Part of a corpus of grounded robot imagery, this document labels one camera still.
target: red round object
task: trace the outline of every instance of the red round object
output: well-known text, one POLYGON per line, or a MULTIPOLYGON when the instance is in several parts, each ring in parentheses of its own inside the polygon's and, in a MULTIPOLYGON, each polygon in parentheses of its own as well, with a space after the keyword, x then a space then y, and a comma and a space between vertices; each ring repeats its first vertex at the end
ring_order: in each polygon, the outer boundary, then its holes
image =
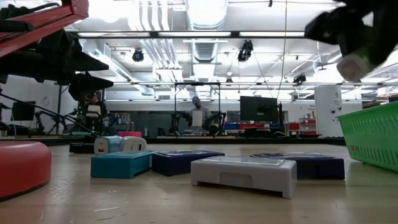
POLYGON ((40 142, 0 141, 0 201, 50 181, 51 152, 40 142))

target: white pillar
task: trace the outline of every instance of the white pillar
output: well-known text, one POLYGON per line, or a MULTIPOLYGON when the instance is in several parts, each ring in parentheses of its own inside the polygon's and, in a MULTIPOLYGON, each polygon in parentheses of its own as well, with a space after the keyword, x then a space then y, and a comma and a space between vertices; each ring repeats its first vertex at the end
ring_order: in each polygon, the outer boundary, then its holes
POLYGON ((341 87, 318 86, 315 88, 315 108, 317 111, 317 133, 323 138, 342 137, 338 116, 343 115, 341 87))

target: wooden floor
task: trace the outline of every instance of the wooden floor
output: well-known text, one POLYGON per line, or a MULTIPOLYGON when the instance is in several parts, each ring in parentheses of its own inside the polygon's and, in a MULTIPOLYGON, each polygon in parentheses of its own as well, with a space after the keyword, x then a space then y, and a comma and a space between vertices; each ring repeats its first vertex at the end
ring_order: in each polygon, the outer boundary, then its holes
POLYGON ((352 161, 345 147, 152 145, 150 148, 209 149, 228 155, 321 152, 345 159, 346 180, 299 181, 294 198, 288 200, 255 190, 192 187, 189 174, 164 177, 146 172, 131 180, 91 179, 92 155, 69 155, 66 146, 53 147, 51 183, 0 203, 0 223, 398 223, 398 174, 352 161))

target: red robot arm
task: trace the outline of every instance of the red robot arm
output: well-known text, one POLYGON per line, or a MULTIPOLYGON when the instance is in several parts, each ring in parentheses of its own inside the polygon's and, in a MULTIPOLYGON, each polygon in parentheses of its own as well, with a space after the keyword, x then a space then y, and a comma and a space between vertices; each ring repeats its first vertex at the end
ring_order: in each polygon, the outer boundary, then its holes
POLYGON ((0 57, 40 40, 64 27, 88 17, 88 0, 62 1, 62 6, 8 21, 21 21, 32 26, 29 32, 0 33, 0 57))

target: navy blue box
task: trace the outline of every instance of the navy blue box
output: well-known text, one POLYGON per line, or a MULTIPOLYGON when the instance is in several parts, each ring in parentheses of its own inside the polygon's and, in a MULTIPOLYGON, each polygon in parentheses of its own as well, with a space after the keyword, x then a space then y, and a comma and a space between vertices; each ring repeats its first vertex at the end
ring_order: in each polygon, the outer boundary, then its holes
POLYGON ((251 157, 275 158, 296 161, 297 178, 345 179, 344 159, 314 152, 260 153, 251 157))
POLYGON ((152 155, 152 170, 167 177, 187 174, 191 173, 192 161, 212 156, 225 156, 225 154, 206 150, 156 152, 152 155))

